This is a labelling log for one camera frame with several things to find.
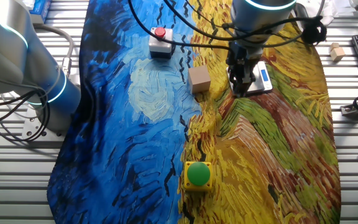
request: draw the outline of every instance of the black cable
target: black cable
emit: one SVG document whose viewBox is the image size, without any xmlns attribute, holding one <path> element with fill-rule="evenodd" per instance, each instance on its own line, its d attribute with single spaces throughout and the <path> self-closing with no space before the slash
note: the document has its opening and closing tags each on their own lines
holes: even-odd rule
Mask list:
<svg viewBox="0 0 358 224">
<path fill-rule="evenodd" d="M 211 39 L 216 39 L 216 40 L 226 40 L 226 41 L 233 41 L 233 40 L 240 40 L 240 39 L 245 39 L 245 38 L 248 38 L 250 36 L 253 36 L 253 35 L 257 35 L 257 34 L 263 34 L 263 31 L 266 31 L 266 30 L 269 30 L 269 29 L 272 29 L 274 27 L 277 27 L 279 25 L 282 25 L 282 24 L 286 24 L 286 23 L 289 23 L 289 22 L 296 22 L 296 21 L 309 21 L 309 22 L 313 22 L 313 21 L 320 21 L 323 17 L 321 16 L 316 16 L 314 18 L 299 18 L 299 17 L 296 17 L 296 18 L 291 18 L 291 19 L 285 19 L 285 20 L 282 20 L 282 21 L 279 21 L 279 22 L 276 22 L 274 24 L 270 24 L 268 26 L 265 26 L 265 27 L 262 27 L 260 29 L 257 29 L 253 32 L 250 32 L 248 34 L 244 34 L 244 35 L 239 35 L 237 37 L 218 37 L 216 35 L 211 35 L 207 32 L 204 32 L 202 31 L 201 29 L 193 26 L 190 22 L 188 22 L 169 2 L 168 0 L 163 0 L 164 3 L 170 8 L 170 10 L 182 21 L 184 22 L 186 25 L 188 25 L 190 28 L 192 28 L 193 30 L 195 30 L 196 32 L 199 32 L 200 34 L 203 34 L 204 36 L 206 37 L 209 37 Z"/>
<path fill-rule="evenodd" d="M 246 32 L 246 31 L 241 30 L 241 29 L 238 29 L 238 28 L 236 28 L 236 27 L 230 27 L 229 24 L 227 24 L 227 23 L 224 23 L 224 24 L 222 24 L 222 25 L 216 25 L 212 20 L 209 20 L 207 17 L 205 17 L 204 15 L 202 15 L 201 12 L 199 12 L 198 10 L 196 10 L 196 9 L 190 4 L 190 2 L 189 2 L 188 0 L 185 0 L 185 1 L 186 1 L 187 4 L 191 7 L 191 9 L 192 9 L 195 13 L 197 13 L 197 15 L 201 16 L 203 19 L 205 19 L 206 21 L 208 21 L 208 22 L 212 25 L 212 27 L 216 26 L 216 27 L 219 27 L 219 28 L 222 28 L 222 29 L 233 28 L 233 29 L 238 30 L 238 31 L 240 31 L 240 32 Z"/>
<path fill-rule="evenodd" d="M 8 104 L 11 104 L 11 103 L 14 103 L 14 102 L 17 102 L 17 101 L 19 101 L 19 100 L 23 100 L 24 98 L 26 98 L 27 96 L 29 96 L 29 95 L 34 95 L 34 94 L 36 94 L 36 92 L 37 91 L 30 91 L 30 92 L 28 92 L 28 93 L 26 93 L 26 94 L 24 94 L 24 95 L 22 95 L 22 96 L 20 96 L 20 97 L 18 97 L 18 98 L 16 98 L 16 99 L 13 99 L 13 100 L 9 100 L 9 101 L 5 101 L 5 102 L 3 102 L 3 103 L 0 103 L 0 106 L 4 106 L 4 105 L 8 105 Z"/>
<path fill-rule="evenodd" d="M 13 112 L 15 112 L 15 110 L 17 110 L 24 102 L 26 102 L 28 99 L 30 99 L 32 97 L 32 95 L 27 96 L 26 98 L 24 98 L 19 104 L 17 104 L 13 110 L 11 110 L 10 112 L 8 112 L 7 114 L 5 114 L 4 116 L 0 117 L 0 121 L 6 119 L 7 117 L 9 117 L 11 114 L 13 114 Z"/>
<path fill-rule="evenodd" d="M 280 37 L 280 38 L 283 38 L 283 39 L 291 39 L 291 37 L 285 37 L 281 34 L 273 34 L 274 36 L 277 36 L 277 37 Z M 296 40 L 296 42 L 300 43 L 300 44 L 305 44 L 307 46 L 309 46 L 309 44 L 306 44 L 306 43 L 303 43 L 303 42 L 300 42 L 299 40 Z"/>
<path fill-rule="evenodd" d="M 175 45 L 179 45 L 179 46 L 185 46 L 185 47 L 203 47 L 203 48 L 215 48 L 215 49 L 224 49 L 224 50 L 228 50 L 232 53 L 233 49 L 230 49 L 229 47 L 226 46 L 220 46 L 220 45 L 208 45 L 208 44 L 187 44 L 187 43 L 181 43 L 181 42 L 175 42 L 175 41 L 171 41 L 171 40 L 165 40 L 162 39 L 161 37 L 157 37 L 155 34 L 153 34 L 151 31 L 149 31 L 144 25 L 143 23 L 140 21 L 140 19 L 137 17 L 137 14 L 135 12 L 134 6 L 132 5 L 132 0 L 128 0 L 128 5 L 129 5 L 129 9 L 131 10 L 132 15 L 134 16 L 136 22 L 138 23 L 138 25 L 140 25 L 140 27 L 146 32 L 148 33 L 148 35 L 151 35 L 152 37 L 156 38 L 159 41 L 168 43 L 168 44 L 175 44 Z"/>
<path fill-rule="evenodd" d="M 18 138 L 16 137 L 15 135 L 13 135 L 13 133 L 10 132 L 10 130 L 8 130 L 5 125 L 3 123 L 0 122 L 0 125 L 1 127 L 9 134 L 13 137 L 13 139 L 11 138 L 8 138 L 7 136 L 5 136 L 2 132 L 0 132 L 0 135 L 10 141 L 10 142 L 31 142 L 31 141 L 34 141 L 36 140 L 37 138 L 39 138 L 42 133 L 45 131 L 46 129 L 46 126 L 47 124 L 49 123 L 49 119 L 50 119 L 50 107 L 49 107 L 49 104 L 46 102 L 46 99 L 45 97 L 42 97 L 41 93 L 37 93 L 38 96 L 40 97 L 40 101 L 41 101 L 41 104 L 44 105 L 45 103 L 47 104 L 46 106 L 43 107 L 43 119 L 42 119 L 42 122 L 41 122 L 41 125 L 39 127 L 39 129 L 37 130 L 37 132 L 35 132 L 33 135 L 31 135 L 30 137 L 28 138 L 25 138 L 25 139 L 21 139 L 21 138 Z"/>
</svg>

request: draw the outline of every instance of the red emergency stop button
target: red emergency stop button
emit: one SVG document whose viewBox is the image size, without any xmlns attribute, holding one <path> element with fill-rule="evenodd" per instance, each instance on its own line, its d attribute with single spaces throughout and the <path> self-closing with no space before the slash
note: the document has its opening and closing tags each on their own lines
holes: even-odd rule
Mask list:
<svg viewBox="0 0 358 224">
<path fill-rule="evenodd" d="M 163 27 L 158 27 L 158 28 L 156 28 L 156 30 L 154 31 L 154 34 L 155 34 L 157 37 L 164 38 L 164 37 L 165 37 L 165 29 L 164 29 Z"/>
</svg>

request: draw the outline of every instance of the green button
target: green button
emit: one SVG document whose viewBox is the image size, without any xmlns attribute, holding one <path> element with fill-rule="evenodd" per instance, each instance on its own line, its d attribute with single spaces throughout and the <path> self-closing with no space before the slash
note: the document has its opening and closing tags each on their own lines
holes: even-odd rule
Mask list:
<svg viewBox="0 0 358 224">
<path fill-rule="evenodd" d="M 209 181 L 211 173 L 206 164 L 202 162 L 195 162 L 187 169 L 187 177 L 192 184 L 202 186 Z"/>
</svg>

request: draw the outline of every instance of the wooden block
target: wooden block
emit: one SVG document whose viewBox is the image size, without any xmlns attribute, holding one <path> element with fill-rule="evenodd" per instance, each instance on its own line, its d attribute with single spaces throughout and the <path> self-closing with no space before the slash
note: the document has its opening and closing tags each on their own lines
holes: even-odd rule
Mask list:
<svg viewBox="0 0 358 224">
<path fill-rule="evenodd" d="M 339 43 L 331 44 L 331 46 L 329 47 L 329 51 L 332 52 L 336 48 L 340 48 Z"/>
<path fill-rule="evenodd" d="M 331 52 L 331 58 L 333 59 L 334 62 L 338 62 L 342 60 L 344 56 L 345 56 L 345 51 L 343 50 L 342 47 L 333 49 L 333 51 Z"/>
<path fill-rule="evenodd" d="M 192 94 L 208 91 L 211 85 L 211 78 L 209 77 L 208 68 L 206 65 L 189 68 L 188 81 L 190 91 Z"/>
</svg>

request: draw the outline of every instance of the fabric mat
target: fabric mat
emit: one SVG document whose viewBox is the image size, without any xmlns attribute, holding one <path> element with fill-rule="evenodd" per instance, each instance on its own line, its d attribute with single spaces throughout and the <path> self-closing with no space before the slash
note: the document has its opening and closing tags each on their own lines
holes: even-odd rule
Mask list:
<svg viewBox="0 0 358 224">
<path fill-rule="evenodd" d="M 227 36 L 185 0 L 170 2 L 197 27 Z M 216 24 L 231 21 L 229 0 L 190 3 Z M 133 4 L 146 27 L 172 28 L 175 41 L 227 44 L 193 32 L 162 0 Z M 297 33 L 292 24 L 280 32 Z M 339 223 L 331 107 L 314 47 L 265 49 L 273 91 L 235 99 L 227 51 L 176 47 L 172 59 L 154 60 L 148 41 L 126 0 L 89 2 L 81 102 L 47 191 L 57 224 Z M 200 65 L 211 88 L 191 95 L 188 69 Z M 185 192 L 186 161 L 212 163 L 212 191 Z"/>
</svg>

